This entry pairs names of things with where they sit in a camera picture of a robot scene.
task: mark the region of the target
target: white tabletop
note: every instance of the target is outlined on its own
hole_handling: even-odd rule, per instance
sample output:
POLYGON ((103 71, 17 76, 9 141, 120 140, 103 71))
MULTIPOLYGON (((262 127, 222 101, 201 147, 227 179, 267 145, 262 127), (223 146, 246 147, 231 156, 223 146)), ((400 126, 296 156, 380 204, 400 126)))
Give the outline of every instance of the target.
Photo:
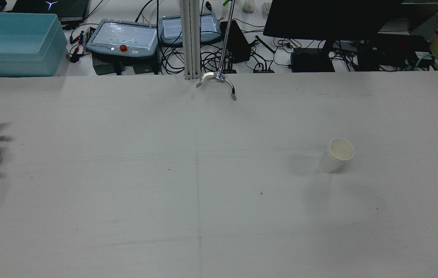
POLYGON ((438 277, 438 72, 229 78, 0 78, 0 277, 438 277))

